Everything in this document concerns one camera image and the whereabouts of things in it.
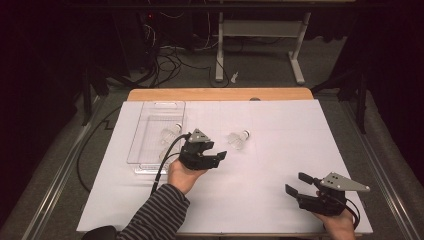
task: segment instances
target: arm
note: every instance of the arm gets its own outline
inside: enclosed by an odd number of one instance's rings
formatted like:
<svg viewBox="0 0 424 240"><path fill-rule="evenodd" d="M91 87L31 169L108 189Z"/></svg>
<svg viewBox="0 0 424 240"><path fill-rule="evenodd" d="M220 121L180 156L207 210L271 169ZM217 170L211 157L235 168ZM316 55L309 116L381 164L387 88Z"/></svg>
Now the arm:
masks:
<svg viewBox="0 0 424 240"><path fill-rule="evenodd" d="M313 213L325 226L333 240L354 240L353 217L348 210L344 210L339 216L324 216Z"/></svg>
<svg viewBox="0 0 424 240"><path fill-rule="evenodd" d="M206 171L191 171L179 161L169 166L168 184L162 185L137 211L118 239L175 239L190 202L185 197Z"/></svg>

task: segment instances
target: table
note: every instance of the table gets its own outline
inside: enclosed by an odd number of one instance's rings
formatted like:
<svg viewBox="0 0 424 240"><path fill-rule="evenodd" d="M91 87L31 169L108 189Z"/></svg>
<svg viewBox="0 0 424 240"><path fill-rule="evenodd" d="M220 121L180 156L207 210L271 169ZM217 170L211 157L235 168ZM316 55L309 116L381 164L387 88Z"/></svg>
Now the table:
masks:
<svg viewBox="0 0 424 240"><path fill-rule="evenodd" d="M263 101L247 101L251 98ZM336 171L349 177L321 107L308 89L146 89L133 90L128 100L78 231L105 225L121 230L126 226L147 200L154 178L135 175L126 164L142 109L140 101L184 100L186 128L199 127L215 142L212 150L228 153L219 168L209 170L187 195L191 206L179 235L326 235L321 222L299 209L297 202L284 192L284 185L289 184L301 193L314 194L314 187L297 179L299 171L315 177ZM231 149L225 142L224 135L235 128L249 128L252 133L241 151ZM358 195L346 195L361 212L357 234L371 233Z"/></svg>
<svg viewBox="0 0 424 240"><path fill-rule="evenodd" d="M237 0L237 2L281 2L284 0ZM317 2L354 2L355 0L318 0ZM302 2L302 0L286 0L285 2ZM303 38L311 17L310 12L305 12L302 20L298 21L259 21L259 20L231 20L224 19L224 14L219 13L218 28L218 51L216 57L215 79L217 82L224 80L224 36L253 36L253 37L283 37L296 38L293 51L288 52L296 83L305 84L302 70L300 69L298 56L302 46Z"/></svg>

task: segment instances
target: white paper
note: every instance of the white paper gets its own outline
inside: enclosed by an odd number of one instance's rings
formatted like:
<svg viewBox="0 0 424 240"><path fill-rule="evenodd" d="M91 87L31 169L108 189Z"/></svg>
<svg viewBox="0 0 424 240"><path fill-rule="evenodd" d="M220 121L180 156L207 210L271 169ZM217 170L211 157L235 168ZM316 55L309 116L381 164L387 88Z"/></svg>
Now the white paper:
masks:
<svg viewBox="0 0 424 240"><path fill-rule="evenodd" d="M148 199L154 175L137 176L126 163L141 106L123 105L78 231L105 225L122 230ZM323 178L334 171L350 178L318 101L193 101L186 102L185 116L187 131L199 128L215 142L205 155L228 152L188 193L191 205L180 233L324 232L284 188L289 184L315 196L317 189L300 181L299 172ZM242 130L251 136L236 150L226 137ZM361 212L356 232L371 233L357 193L346 195Z"/></svg>

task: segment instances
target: metal rail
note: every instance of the metal rail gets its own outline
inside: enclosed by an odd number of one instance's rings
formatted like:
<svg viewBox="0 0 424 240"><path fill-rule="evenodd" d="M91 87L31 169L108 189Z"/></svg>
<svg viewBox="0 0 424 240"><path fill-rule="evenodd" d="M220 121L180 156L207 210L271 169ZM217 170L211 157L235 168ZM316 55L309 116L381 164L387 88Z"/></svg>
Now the metal rail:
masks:
<svg viewBox="0 0 424 240"><path fill-rule="evenodd" d="M34 217L32 218L27 230L25 231L22 240L39 239L41 234L43 233L44 227L46 226L50 215L52 214L56 206L56 203L59 201L60 195L62 194L65 184L73 170L73 166L75 165L78 154L81 151L84 139L91 128L92 120L99 112L101 106L103 105L103 102L104 98L100 98L98 96L94 100L95 105L91 119L80 130L80 133L77 139L75 140L75 143L69 150L66 159L57 171L52 183L49 186L49 189L46 192L46 195L44 196L40 206L35 212Z"/></svg>
<svg viewBox="0 0 424 240"><path fill-rule="evenodd" d="M421 240L416 227L414 226L411 218L409 217L408 212L406 211L402 199L397 194L394 186L390 182L390 178L387 176L387 173L380 163L380 159L372 148L369 140L365 134L362 134L359 128L356 125L355 114L352 107L348 102L342 102L342 108L345 113L348 115L358 137L361 140L362 146L364 147L365 152L369 158L370 169L373 172L377 183L379 184L382 193L387 201L387 204L390 210L393 213L394 218L396 219L400 230L402 231L403 236L407 240Z"/></svg>
<svg viewBox="0 0 424 240"><path fill-rule="evenodd" d="M208 4L73 4L64 2L63 6L70 9L95 10L95 11L190 11L190 12L281 12L289 11L321 11L321 10L347 10L370 11L386 8L386 3L364 2L278 2L278 3L208 3Z"/></svg>

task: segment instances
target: gray carpet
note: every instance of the gray carpet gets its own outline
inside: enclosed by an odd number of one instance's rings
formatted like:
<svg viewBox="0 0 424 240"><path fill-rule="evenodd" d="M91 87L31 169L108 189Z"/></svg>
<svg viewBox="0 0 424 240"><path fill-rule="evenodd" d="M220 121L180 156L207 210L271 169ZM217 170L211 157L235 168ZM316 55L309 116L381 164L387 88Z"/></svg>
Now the gray carpet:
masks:
<svg viewBox="0 0 424 240"><path fill-rule="evenodd" d="M237 41L226 42L224 67L227 75L231 76L238 72L236 83L228 87L295 87L293 73L289 65L286 52L294 46L290 39L280 40L274 44L262 44L258 42L245 42L243 49ZM306 87L313 87L326 80L334 66L338 53L343 46L343 41L324 43L321 39L306 41L303 44L299 62L306 80ZM182 66L179 75L164 83L162 88L181 87L210 87L215 75L215 50L196 51L189 53L178 50L178 56L184 63L197 68L210 67L208 69L194 69ZM164 69L171 68L170 63L162 65ZM90 188L94 182L97 169L102 161L112 130L106 128L103 118L119 107L128 95L128 89L111 87L108 97L101 99L103 104L98 105L99 111L92 121L91 131L100 123L93 133L90 141L80 156L81 177ZM408 238L402 221L396 217L396 209L390 204L390 192L386 192L388 183L381 181L379 172L376 173L370 151L364 146L364 136L358 134L356 126L352 123L350 114L352 103L341 103L335 96L336 91L326 90L316 94L323 108L324 114L330 125L333 136L339 147L353 179L366 183L372 189L370 193L360 194L361 200L366 206L374 233L364 236L362 239L416 239ZM82 100L76 105L79 107L77 115L57 136L55 142L46 153L43 161L35 172L30 184L23 193L20 201L10 215L8 221L0 231L0 239L22 239L31 219L36 213L40 203L49 189L55 174L62 166L69 151L82 131L83 120ZM109 127L113 127L118 117L119 110L109 118ZM403 160L396 146L388 134L384 123L381 121L378 109L376 109L372 96L368 95L366 110L366 141L372 147L373 156L380 159L384 173L390 179L390 191L397 194L398 199L405 207L408 217L414 226L421 226L424 212L424 191L422 186L413 176L411 169ZM39 239L80 239L81 233L75 231L81 211L87 201L88 193L81 186L76 174L76 165L72 165L72 171L65 187L60 192L59 201L54 206L51 215L47 216L45 226L40 232ZM424 236L422 228L417 229L419 236ZM190 238L190 239L218 239L218 238ZM276 238L246 238L246 239L276 239Z"/></svg>

